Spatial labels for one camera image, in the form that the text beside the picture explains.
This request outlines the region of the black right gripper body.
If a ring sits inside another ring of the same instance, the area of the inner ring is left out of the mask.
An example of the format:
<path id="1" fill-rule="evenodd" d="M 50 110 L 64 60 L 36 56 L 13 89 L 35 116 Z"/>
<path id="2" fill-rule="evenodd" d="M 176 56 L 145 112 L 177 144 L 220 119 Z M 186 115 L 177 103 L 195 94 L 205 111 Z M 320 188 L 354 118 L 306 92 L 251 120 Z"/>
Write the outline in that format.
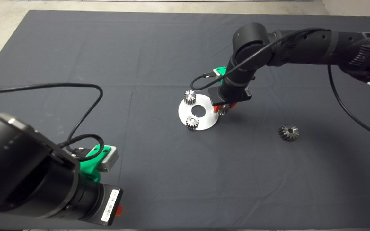
<path id="1" fill-rule="evenodd" d="M 248 87 L 235 87 L 229 84 L 208 88 L 208 93 L 213 106 L 248 101 L 252 98 Z"/>

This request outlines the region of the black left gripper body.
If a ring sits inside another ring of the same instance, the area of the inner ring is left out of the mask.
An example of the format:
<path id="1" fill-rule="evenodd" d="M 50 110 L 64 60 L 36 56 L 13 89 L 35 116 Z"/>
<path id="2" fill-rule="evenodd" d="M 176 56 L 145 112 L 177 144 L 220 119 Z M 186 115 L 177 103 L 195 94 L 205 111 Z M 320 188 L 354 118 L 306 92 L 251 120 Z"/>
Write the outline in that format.
<path id="1" fill-rule="evenodd" d="M 124 191 L 114 185 L 99 184 L 99 194 L 93 209 L 85 216 L 85 222 L 111 226 L 115 219 Z"/>

